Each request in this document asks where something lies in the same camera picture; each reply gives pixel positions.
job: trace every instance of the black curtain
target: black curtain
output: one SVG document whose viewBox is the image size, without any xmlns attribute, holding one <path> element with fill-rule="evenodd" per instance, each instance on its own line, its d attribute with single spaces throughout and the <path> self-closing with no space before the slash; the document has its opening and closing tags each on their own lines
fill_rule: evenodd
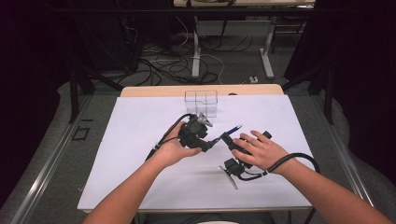
<svg viewBox="0 0 396 224">
<path fill-rule="evenodd" d="M 0 206 L 35 154 L 68 80 L 34 1 L 6 1 L 0 12 Z"/>
<path fill-rule="evenodd" d="M 285 78 L 292 81 L 316 66 L 333 66 L 333 97 L 349 122 L 351 152 L 396 184 L 394 3 L 323 0 L 317 7 L 350 7 L 350 13 L 312 18 Z M 326 74 L 321 70 L 308 80 L 315 82 Z"/>
</svg>

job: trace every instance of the power strip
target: power strip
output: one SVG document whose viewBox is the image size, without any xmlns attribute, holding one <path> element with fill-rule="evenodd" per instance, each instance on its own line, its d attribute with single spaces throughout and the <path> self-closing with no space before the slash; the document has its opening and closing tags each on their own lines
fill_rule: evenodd
<svg viewBox="0 0 396 224">
<path fill-rule="evenodd" d="M 249 77 L 248 80 L 250 81 L 251 84 L 259 83 L 259 79 L 257 77 Z"/>
</svg>

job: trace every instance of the white cable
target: white cable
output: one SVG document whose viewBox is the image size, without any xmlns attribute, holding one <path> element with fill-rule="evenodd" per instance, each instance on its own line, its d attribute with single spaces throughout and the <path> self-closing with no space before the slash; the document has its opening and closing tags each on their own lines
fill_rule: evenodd
<svg viewBox="0 0 396 224">
<path fill-rule="evenodd" d="M 219 73 L 218 79 L 219 79 L 220 85 L 223 85 L 223 84 L 221 83 L 221 79 L 220 79 L 220 78 L 221 78 L 221 74 L 222 74 L 222 72 L 223 72 L 223 70 L 224 70 L 224 63 L 223 63 L 223 61 L 220 60 L 219 58 L 213 56 L 213 55 L 210 55 L 210 54 L 201 54 L 200 56 L 201 56 L 201 57 L 202 57 L 202 56 L 209 56 L 209 57 L 212 57 L 212 58 L 218 60 L 219 62 L 221 62 L 221 71 L 220 71 L 220 73 Z"/>
<path fill-rule="evenodd" d="M 185 61 L 185 60 L 181 60 L 181 59 L 161 59 L 161 60 L 154 60 L 154 61 L 149 61 L 150 63 L 156 63 L 156 62 L 181 62 L 181 61 Z"/>
<path fill-rule="evenodd" d="M 176 17 L 180 23 L 184 26 L 184 29 L 186 30 L 186 39 L 184 40 L 183 43 L 181 43 L 176 49 L 181 48 L 185 43 L 187 43 L 187 41 L 189 40 L 189 30 L 187 29 L 187 26 L 183 23 L 183 21 L 181 21 L 181 19 L 179 17 Z"/>
<path fill-rule="evenodd" d="M 138 35 L 137 30 L 135 28 L 132 28 L 132 27 L 128 27 L 128 26 L 125 26 L 125 27 L 127 29 L 129 29 L 129 30 L 133 30 L 136 33 L 136 35 L 134 36 L 134 44 L 135 44 L 136 43 L 136 39 L 137 39 L 137 35 Z"/>
<path fill-rule="evenodd" d="M 247 81 L 249 81 L 249 79 L 246 79 L 245 81 L 239 83 L 239 85 L 245 84 Z"/>
<path fill-rule="evenodd" d="M 158 51 L 158 50 L 154 50 L 154 49 L 145 49 L 145 50 L 142 50 L 142 52 L 161 53 L 160 51 Z"/>
</svg>

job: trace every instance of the white sheet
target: white sheet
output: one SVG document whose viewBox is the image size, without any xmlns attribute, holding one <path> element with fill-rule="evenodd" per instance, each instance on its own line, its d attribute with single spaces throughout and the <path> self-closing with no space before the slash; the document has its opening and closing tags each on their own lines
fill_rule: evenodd
<svg viewBox="0 0 396 224">
<path fill-rule="evenodd" d="M 186 113 L 183 97 L 120 97 L 107 125 L 78 209 L 93 209 L 111 190 L 136 170 L 165 131 Z M 287 95 L 219 96 L 217 117 L 205 140 L 232 127 L 268 131 L 288 152 L 312 156 Z M 310 206 L 307 199 L 279 175 L 244 182 L 238 189 L 218 169 L 232 157 L 219 141 L 206 153 L 186 158 L 165 169 L 155 180 L 140 209 L 249 209 Z M 309 167 L 309 161 L 301 159 Z M 253 167 L 250 172 L 259 172 Z"/>
</svg>

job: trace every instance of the person's right hand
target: person's right hand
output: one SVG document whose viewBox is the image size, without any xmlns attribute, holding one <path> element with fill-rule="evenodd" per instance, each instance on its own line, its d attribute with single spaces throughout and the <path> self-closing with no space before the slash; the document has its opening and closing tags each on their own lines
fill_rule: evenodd
<svg viewBox="0 0 396 224">
<path fill-rule="evenodd" d="M 270 139 L 262 135 L 262 133 L 259 133 L 257 131 L 250 132 L 257 138 L 252 137 L 246 133 L 241 133 L 241 138 L 247 141 L 237 138 L 233 140 L 238 146 L 246 149 L 248 152 L 251 153 L 251 155 L 247 155 L 234 149 L 232 153 L 237 159 L 255 165 L 263 170 L 267 170 L 279 159 L 289 154 L 283 147 L 271 141 Z M 281 175 L 284 166 L 284 164 L 280 165 L 277 169 L 273 171 L 273 173 Z"/>
</svg>

